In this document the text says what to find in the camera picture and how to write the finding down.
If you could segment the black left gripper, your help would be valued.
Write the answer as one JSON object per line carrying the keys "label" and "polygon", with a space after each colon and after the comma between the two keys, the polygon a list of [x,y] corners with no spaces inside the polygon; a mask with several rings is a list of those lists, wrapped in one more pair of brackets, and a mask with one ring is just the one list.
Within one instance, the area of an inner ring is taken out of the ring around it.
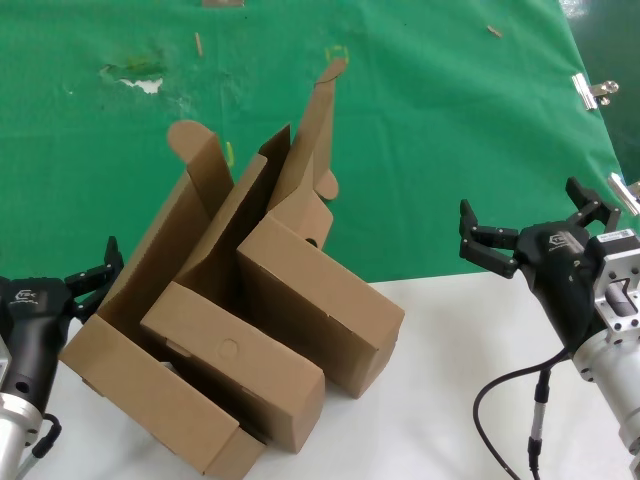
{"label": "black left gripper", "polygon": [[49,401],[71,313],[85,324],[123,268],[117,239],[110,236],[102,265],[64,281],[46,277],[1,279],[1,339],[11,355],[1,383],[3,393],[29,403]]}

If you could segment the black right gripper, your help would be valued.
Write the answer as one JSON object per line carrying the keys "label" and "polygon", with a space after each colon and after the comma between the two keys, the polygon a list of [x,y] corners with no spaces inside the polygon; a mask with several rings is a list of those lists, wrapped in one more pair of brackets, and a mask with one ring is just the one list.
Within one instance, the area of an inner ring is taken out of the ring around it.
{"label": "black right gripper", "polygon": [[[568,222],[536,224],[520,234],[515,229],[480,225],[463,199],[459,256],[504,278],[512,278],[519,266],[563,346],[576,351],[597,331],[596,263],[586,255],[590,234],[585,228],[597,221],[605,231],[616,231],[621,212],[576,177],[567,179],[565,191],[576,207]],[[501,250],[514,252],[515,257]]]}

